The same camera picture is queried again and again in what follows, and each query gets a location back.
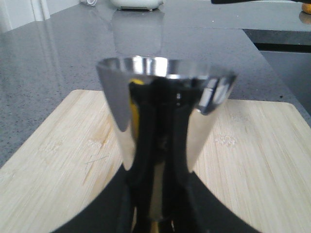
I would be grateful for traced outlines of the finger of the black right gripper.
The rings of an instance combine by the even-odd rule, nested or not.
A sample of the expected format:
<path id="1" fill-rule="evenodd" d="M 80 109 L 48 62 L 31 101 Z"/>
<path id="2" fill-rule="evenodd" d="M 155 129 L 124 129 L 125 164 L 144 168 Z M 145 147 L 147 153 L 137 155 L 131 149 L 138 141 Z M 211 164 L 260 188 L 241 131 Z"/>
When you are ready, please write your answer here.
<path id="1" fill-rule="evenodd" d="M 262 0 L 211 0 L 212 4 L 235 4 L 243 2 L 260 2 Z M 304 0 L 285 0 L 285 2 L 304 3 Z"/>

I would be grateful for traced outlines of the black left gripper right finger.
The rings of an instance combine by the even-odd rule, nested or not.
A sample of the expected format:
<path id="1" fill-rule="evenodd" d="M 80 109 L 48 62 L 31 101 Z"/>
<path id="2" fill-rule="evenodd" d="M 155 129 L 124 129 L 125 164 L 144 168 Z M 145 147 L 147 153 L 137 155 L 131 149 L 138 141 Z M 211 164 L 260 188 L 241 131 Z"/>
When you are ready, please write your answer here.
<path id="1" fill-rule="evenodd" d="M 195 173 L 170 178 L 175 233 L 256 233 L 258 230 L 227 208 Z"/>

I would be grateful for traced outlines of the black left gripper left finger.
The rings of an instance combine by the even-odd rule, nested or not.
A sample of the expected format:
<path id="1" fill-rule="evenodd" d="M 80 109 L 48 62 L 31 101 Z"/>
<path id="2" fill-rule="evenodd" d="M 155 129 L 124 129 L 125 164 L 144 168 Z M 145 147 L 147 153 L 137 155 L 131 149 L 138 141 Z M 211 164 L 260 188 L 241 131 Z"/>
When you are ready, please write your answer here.
<path id="1" fill-rule="evenodd" d="M 104 190 L 79 214 L 55 233 L 130 233 L 134 209 L 125 183 L 126 171 L 120 167 Z"/>

